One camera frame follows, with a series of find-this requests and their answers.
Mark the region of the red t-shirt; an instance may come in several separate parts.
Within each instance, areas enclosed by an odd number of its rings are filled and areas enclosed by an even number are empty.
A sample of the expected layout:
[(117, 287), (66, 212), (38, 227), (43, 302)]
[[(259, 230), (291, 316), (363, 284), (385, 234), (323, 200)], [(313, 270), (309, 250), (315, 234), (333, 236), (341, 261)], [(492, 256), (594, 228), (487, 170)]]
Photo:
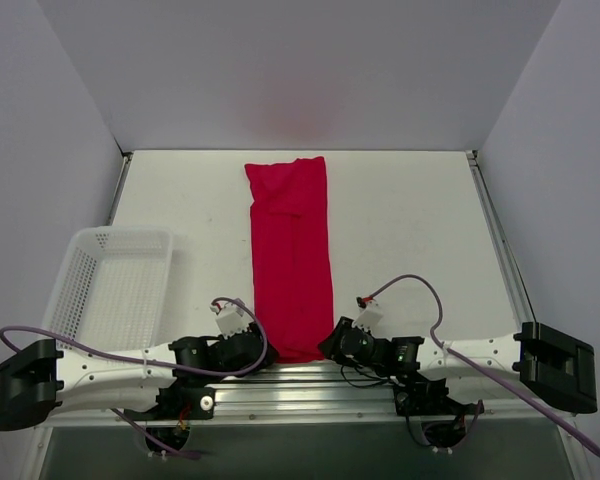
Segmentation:
[(325, 158), (247, 164), (256, 315), (281, 363), (321, 360), (334, 326)]

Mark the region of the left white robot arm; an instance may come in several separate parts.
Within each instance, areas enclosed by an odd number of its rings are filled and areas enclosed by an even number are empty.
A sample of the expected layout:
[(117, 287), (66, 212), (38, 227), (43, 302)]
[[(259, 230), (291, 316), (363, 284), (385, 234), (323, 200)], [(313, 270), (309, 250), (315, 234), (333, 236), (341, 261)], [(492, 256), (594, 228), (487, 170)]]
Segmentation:
[(214, 384), (272, 365), (277, 350), (255, 324), (224, 336), (183, 337), (98, 352), (48, 333), (0, 364), (0, 431), (38, 426), (77, 411), (116, 409), (135, 421), (210, 420)]

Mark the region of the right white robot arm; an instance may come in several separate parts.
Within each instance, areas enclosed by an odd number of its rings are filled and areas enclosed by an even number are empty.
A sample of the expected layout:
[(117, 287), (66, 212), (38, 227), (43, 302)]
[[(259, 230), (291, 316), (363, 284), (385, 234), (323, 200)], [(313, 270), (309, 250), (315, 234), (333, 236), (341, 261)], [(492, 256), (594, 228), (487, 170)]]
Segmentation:
[(318, 345), (341, 366), (396, 381), (417, 414), (451, 414), (518, 393), (574, 414), (597, 411), (595, 353), (588, 343), (537, 322), (501, 337), (435, 343), (420, 336), (376, 338), (343, 317)]

